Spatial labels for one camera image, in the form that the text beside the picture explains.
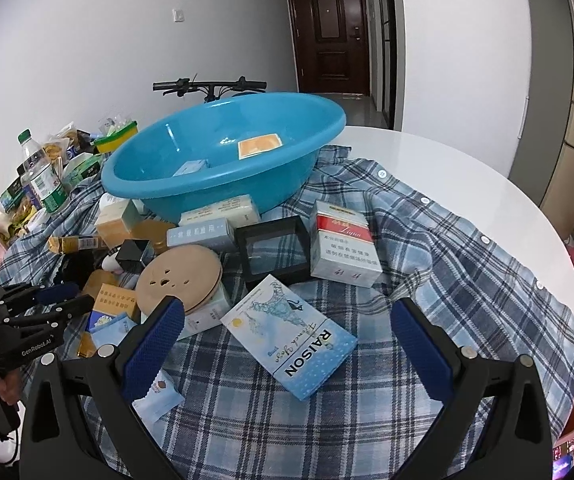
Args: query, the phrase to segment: brown wooden door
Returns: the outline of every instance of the brown wooden door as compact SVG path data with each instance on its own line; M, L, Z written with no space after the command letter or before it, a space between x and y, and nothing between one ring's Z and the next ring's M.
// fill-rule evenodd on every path
M365 0L289 0L301 92L369 95Z

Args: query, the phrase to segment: human hand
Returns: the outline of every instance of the human hand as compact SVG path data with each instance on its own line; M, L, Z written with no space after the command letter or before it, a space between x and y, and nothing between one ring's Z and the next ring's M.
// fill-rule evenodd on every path
M20 400L20 370L9 372L4 379L0 377L0 398L10 406Z

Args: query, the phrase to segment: red stripe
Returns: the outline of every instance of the red stripe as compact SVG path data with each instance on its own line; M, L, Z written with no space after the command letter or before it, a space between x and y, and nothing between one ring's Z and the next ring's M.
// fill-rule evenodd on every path
M336 218L329 218L329 216L318 215L316 219L319 230L331 231L340 235L349 236L351 238L358 238L365 242L372 242L371 233L369 229L361 225L345 222Z

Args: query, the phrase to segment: silver screw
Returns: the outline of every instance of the silver screw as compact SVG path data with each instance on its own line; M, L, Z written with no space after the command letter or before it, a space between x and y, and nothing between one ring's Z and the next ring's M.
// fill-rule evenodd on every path
M113 354L113 348L113 345L102 345L98 349L98 355L100 357L109 357L111 354Z
M463 346L460 352L467 359L475 359L478 357L478 352L471 348L471 346Z
M520 363L527 368L531 368L533 366L533 359L528 355L521 355L520 356Z
M55 358L56 357L54 356L54 354L49 352L48 354L45 354L40 358L40 362L42 364L44 364L45 366L47 366L47 365L50 365Z

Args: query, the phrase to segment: white bottle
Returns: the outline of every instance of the white bottle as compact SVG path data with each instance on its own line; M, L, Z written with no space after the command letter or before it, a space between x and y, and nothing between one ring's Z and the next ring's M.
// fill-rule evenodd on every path
M23 131L18 136L18 141L22 146L24 160L22 166L33 192L42 202L47 213L53 214L60 211L69 204L69 200L47 153L38 142L32 139L29 130Z

